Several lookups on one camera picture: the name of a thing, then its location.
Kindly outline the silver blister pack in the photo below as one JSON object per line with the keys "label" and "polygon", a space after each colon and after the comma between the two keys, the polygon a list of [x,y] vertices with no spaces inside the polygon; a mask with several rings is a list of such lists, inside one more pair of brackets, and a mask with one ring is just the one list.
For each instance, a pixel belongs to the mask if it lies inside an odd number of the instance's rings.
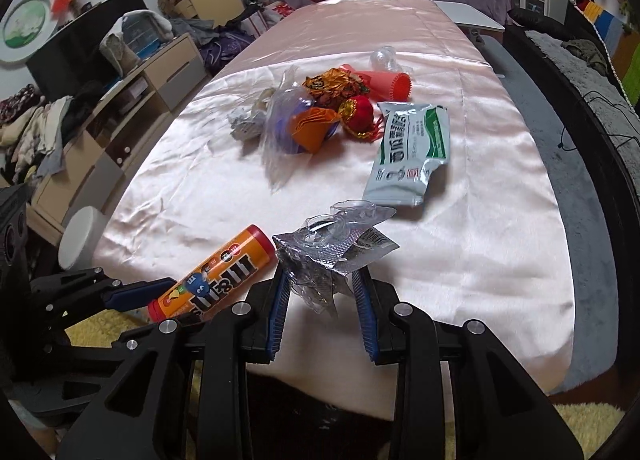
{"label": "silver blister pack", "polygon": [[398,249],[378,225],[396,214],[391,206],[346,200],[331,212],[308,218],[294,232],[275,235],[278,260],[294,292],[315,313],[334,316],[334,295],[352,296],[352,280],[363,269]]}

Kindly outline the orange candy tube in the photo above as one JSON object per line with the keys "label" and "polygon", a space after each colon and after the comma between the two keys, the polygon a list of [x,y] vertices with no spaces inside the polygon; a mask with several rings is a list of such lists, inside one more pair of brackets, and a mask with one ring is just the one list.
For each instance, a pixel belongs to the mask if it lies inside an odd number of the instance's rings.
{"label": "orange candy tube", "polygon": [[276,256],[271,239],[256,225],[247,226],[207,260],[148,305],[154,322],[193,314],[201,319],[217,310]]}

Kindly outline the clear plastic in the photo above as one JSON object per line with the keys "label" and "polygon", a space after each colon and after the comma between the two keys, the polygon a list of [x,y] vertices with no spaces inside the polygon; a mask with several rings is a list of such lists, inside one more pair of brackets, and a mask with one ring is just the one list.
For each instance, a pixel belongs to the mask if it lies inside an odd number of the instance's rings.
{"label": "clear plastic", "polygon": [[404,69],[397,62],[396,50],[392,46],[382,46],[378,50],[375,50],[371,57],[371,67],[376,71],[386,72],[403,72]]}

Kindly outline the red round ornament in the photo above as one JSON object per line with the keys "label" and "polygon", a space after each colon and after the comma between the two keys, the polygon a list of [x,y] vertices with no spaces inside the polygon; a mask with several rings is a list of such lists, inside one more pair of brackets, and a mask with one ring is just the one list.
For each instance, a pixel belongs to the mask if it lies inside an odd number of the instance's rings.
{"label": "red round ornament", "polygon": [[375,142],[384,134],[384,118],[375,116],[372,102],[367,96],[346,99],[338,108],[344,130],[360,142]]}

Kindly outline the purple plastic lid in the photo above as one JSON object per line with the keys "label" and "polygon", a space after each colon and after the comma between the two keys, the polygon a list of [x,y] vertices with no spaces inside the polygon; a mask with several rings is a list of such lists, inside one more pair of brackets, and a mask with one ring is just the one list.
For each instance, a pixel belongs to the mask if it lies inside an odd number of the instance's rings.
{"label": "purple plastic lid", "polygon": [[311,99],[294,97],[276,105],[274,113],[270,135],[282,154],[318,154],[338,128],[332,110],[316,107]]}

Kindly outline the white paper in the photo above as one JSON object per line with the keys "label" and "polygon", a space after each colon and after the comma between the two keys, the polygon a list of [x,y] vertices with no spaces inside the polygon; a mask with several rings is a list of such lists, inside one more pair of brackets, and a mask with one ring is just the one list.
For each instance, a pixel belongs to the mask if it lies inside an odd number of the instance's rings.
{"label": "white paper", "polygon": [[231,137],[239,142],[247,142],[262,136],[269,104],[269,98],[262,98],[248,109],[237,108],[232,111],[228,115]]}

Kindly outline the yellow fluffy rug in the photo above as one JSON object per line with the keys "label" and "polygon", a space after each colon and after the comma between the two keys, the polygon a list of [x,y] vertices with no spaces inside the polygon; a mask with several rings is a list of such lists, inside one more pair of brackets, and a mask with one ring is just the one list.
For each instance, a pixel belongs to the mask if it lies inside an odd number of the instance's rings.
{"label": "yellow fluffy rug", "polygon": [[[66,330],[75,346],[110,347],[122,332],[137,330],[143,326],[140,320],[114,310],[104,310]],[[568,425],[589,459],[613,433],[626,414],[609,404],[555,405],[555,409]]]}

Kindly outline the green white medicine packet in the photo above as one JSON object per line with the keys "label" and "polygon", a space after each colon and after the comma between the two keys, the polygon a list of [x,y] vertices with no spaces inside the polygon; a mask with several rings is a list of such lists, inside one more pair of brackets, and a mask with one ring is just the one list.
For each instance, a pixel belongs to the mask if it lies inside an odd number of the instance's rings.
{"label": "green white medicine packet", "polygon": [[445,107],[381,102],[385,130],[363,191],[379,206],[420,206],[431,175],[450,158],[450,124]]}

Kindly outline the pile of clothes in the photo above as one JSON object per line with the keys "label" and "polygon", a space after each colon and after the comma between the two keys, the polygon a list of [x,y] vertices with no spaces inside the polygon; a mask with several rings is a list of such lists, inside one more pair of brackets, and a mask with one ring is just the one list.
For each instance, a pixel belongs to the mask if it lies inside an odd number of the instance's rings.
{"label": "pile of clothes", "polygon": [[72,102],[46,102],[32,84],[2,100],[1,177],[11,186],[64,170],[63,121]]}

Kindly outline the cardboard box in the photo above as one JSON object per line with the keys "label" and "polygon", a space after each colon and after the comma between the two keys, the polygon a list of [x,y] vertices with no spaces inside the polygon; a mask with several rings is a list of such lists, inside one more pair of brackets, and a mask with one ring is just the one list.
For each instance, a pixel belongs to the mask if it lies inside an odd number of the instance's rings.
{"label": "cardboard box", "polygon": [[193,19],[198,16],[190,0],[157,0],[160,12],[167,18]]}

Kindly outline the red plastic cup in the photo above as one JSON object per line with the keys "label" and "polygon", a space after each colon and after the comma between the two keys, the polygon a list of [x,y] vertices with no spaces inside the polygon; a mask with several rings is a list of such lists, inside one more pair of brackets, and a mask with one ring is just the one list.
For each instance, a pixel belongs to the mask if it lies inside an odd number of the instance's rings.
{"label": "red plastic cup", "polygon": [[359,78],[375,100],[406,102],[410,97],[412,82],[405,72],[361,71],[352,68],[349,64],[343,64],[342,68]]}

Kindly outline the clear zip plastic bag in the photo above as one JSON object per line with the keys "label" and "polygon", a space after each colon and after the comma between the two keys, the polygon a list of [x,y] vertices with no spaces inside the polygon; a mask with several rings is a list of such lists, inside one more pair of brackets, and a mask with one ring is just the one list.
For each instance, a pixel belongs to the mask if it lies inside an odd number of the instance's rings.
{"label": "clear zip plastic bag", "polygon": [[282,189],[311,158],[311,154],[290,133],[290,122],[294,116],[314,105],[308,90],[297,79],[297,73],[297,66],[284,70],[280,84],[270,98],[262,130],[262,167],[272,191]]}

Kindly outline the red orange wrapper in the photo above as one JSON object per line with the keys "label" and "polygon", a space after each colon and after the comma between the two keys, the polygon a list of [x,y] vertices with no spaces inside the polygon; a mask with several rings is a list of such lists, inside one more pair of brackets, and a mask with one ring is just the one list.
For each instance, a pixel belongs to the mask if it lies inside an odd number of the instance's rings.
{"label": "red orange wrapper", "polygon": [[359,76],[341,68],[332,68],[318,76],[308,76],[303,82],[319,108],[337,110],[347,99],[367,95],[369,89]]}

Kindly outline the black sofa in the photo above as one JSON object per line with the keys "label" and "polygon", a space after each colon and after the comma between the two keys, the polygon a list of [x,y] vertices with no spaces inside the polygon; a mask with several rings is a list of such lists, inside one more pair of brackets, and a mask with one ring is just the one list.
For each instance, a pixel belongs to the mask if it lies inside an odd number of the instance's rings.
{"label": "black sofa", "polygon": [[605,76],[629,103],[604,42],[575,6],[564,22],[514,7],[504,48],[532,79],[559,121],[558,136],[542,147],[550,157],[570,246],[575,287],[575,330],[568,391],[616,367],[639,370],[639,139],[608,134],[553,62],[525,35],[533,30],[562,42],[572,55]]}

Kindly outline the orange paper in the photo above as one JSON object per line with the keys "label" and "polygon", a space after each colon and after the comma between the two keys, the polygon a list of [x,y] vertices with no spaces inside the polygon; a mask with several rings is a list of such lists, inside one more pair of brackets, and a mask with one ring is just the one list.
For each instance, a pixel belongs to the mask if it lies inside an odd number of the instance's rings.
{"label": "orange paper", "polygon": [[340,122],[335,110],[311,107],[297,113],[288,122],[288,132],[294,142],[310,154],[316,154],[322,147],[326,134]]}

